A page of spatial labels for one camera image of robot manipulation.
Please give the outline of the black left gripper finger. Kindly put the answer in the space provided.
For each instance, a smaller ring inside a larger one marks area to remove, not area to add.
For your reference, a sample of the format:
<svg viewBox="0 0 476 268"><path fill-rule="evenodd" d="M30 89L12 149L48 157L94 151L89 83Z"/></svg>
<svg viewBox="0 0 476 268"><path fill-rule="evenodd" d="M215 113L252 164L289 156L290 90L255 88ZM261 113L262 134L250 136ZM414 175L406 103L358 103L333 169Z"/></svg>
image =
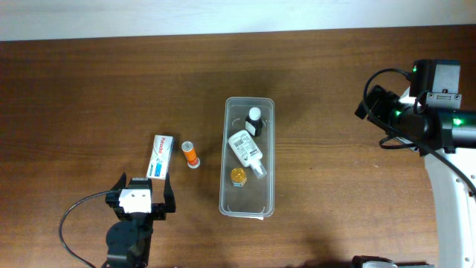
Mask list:
<svg viewBox="0 0 476 268"><path fill-rule="evenodd" d="M120 192L126 187L126 174L123 173L115 185L111 188L112 191Z"/></svg>
<svg viewBox="0 0 476 268"><path fill-rule="evenodd" d="M165 204L165 211L167 213L175 213L176 212L176 201L173 193L173 189L170 183L170 175L166 174L166 179L164 183L164 204Z"/></svg>

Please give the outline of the small jar gold lid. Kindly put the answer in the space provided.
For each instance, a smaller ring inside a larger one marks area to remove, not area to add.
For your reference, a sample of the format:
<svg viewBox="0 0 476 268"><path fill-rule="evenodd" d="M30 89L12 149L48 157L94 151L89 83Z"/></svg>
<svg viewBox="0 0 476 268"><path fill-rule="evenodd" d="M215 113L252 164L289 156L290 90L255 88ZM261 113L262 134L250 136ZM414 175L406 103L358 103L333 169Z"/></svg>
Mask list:
<svg viewBox="0 0 476 268"><path fill-rule="evenodd" d="M236 167L231 171L231 182L235 187L243 187L247 182L247 175L243 168Z"/></svg>

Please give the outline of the white squeeze bottle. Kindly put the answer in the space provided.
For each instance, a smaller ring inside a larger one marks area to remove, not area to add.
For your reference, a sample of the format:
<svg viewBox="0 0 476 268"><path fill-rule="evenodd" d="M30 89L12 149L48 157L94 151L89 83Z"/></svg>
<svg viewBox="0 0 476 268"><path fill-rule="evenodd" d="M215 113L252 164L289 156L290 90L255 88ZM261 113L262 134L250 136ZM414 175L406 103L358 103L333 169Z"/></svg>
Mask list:
<svg viewBox="0 0 476 268"><path fill-rule="evenodd" d="M263 152L257 146L247 130L240 130L228 139L236 157L243 167L252 169L258 179L267 175L267 171L261 162Z"/></svg>

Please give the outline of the dark bottle white cap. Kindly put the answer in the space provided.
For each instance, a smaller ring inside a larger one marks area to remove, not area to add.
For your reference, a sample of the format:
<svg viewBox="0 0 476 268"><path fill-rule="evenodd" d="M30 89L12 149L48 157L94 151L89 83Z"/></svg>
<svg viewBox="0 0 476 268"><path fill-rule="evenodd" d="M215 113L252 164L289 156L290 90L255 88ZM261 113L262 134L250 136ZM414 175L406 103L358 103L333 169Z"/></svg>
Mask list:
<svg viewBox="0 0 476 268"><path fill-rule="evenodd" d="M252 136L260 136L263 128L263 121L261 119L261 110L258 107L250 108L245 119L245 129Z"/></svg>

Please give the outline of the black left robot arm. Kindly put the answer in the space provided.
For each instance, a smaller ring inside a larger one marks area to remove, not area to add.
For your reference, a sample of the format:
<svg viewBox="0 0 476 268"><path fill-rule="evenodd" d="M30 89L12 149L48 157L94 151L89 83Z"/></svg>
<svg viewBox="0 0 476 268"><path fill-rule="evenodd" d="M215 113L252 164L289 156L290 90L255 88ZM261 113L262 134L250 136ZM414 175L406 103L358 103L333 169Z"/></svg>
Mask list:
<svg viewBox="0 0 476 268"><path fill-rule="evenodd" d="M176 211L176 201L170 176L164 181L164 201L152 202L152 180L126 179L122 174L106 195L106 204L113 209L119 221L106 234L108 251L104 267L147 267L153 223L165 220Z"/></svg>

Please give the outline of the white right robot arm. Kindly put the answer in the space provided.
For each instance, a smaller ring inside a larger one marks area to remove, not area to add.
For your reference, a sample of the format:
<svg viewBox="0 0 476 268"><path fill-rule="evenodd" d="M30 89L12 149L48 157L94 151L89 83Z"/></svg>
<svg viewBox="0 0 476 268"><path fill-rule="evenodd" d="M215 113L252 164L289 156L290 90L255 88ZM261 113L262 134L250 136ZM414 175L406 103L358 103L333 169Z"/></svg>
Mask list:
<svg viewBox="0 0 476 268"><path fill-rule="evenodd" d="M355 114L385 131L379 145L423 158L437 218L440 267L475 266L475 113L456 88L365 89Z"/></svg>

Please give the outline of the clear plastic container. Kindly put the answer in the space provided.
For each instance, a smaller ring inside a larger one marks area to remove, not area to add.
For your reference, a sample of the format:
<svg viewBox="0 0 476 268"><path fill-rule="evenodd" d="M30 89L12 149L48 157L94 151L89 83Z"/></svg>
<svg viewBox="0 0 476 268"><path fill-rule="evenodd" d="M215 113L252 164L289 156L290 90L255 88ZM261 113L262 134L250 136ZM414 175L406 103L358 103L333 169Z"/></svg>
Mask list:
<svg viewBox="0 0 476 268"><path fill-rule="evenodd" d="M250 108L261 110L263 128L260 136L252 136L263 152L263 163L267 175L258 179L252 169L243 167L234 154L228 139L240 130L245 130L245 119ZM220 177L219 210L229 217L264 219L274 213L275 183L275 119L274 102L269 98L231 97L225 102L225 121L222 138L222 164ZM243 168L247 182L235 187L231 182L231 171Z"/></svg>

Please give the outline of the orange tablet tube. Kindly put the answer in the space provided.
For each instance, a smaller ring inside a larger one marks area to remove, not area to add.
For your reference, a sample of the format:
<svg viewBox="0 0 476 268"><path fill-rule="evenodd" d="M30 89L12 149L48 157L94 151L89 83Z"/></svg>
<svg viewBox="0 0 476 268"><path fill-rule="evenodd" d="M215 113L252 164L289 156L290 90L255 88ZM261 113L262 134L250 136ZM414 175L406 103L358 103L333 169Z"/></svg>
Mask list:
<svg viewBox="0 0 476 268"><path fill-rule="evenodd" d="M192 168L198 168L200 166L200 159L196 155L195 147L191 141L184 141L181 144L182 152L187 160L187 165Z"/></svg>

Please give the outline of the white Panadol box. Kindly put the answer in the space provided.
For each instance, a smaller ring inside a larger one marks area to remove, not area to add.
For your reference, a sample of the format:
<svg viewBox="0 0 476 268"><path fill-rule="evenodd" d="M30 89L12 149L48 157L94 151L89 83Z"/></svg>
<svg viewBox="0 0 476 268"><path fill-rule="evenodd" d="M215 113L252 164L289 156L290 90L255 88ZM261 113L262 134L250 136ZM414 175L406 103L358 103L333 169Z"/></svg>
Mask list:
<svg viewBox="0 0 476 268"><path fill-rule="evenodd" d="M174 138L172 136L155 135L146 173L148 179L166 179L170 166L173 144Z"/></svg>

